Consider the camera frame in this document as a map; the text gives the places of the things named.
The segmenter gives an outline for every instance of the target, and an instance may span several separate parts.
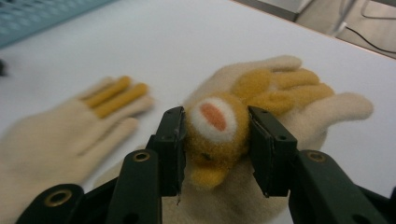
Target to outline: table surface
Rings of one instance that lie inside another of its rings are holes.
[[[0,78],[0,134],[102,77],[148,83],[154,109],[84,184],[90,190],[217,69],[282,54],[303,59],[336,92],[374,103],[369,119],[332,126],[322,150],[356,184],[388,197],[396,185],[396,61],[227,0],[120,0],[0,49],[8,65],[8,77]],[[291,223],[289,212],[274,223]]]

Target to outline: glove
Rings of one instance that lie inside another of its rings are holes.
[[[320,149],[331,125],[373,113],[363,96],[334,94],[301,64],[292,56],[232,64],[192,93],[184,104],[186,179],[178,206],[163,199],[164,223],[263,223],[286,208],[287,198],[264,198],[252,175],[247,105],[275,114],[299,149]]]
[[[81,184],[152,105],[148,87],[108,77],[55,108],[17,122],[0,140],[0,218],[14,223],[43,190]]]

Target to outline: plush toy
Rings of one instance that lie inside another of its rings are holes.
[[[18,121],[0,139],[0,223],[15,223],[43,190],[82,184],[149,109],[148,87],[105,78],[70,100]]]
[[[287,206],[287,198],[264,198],[252,175],[248,105],[273,113],[298,149],[320,149],[331,125],[373,112],[358,94],[334,94],[292,56],[223,67],[183,105],[186,179],[178,205],[163,198],[163,223],[263,223]]]

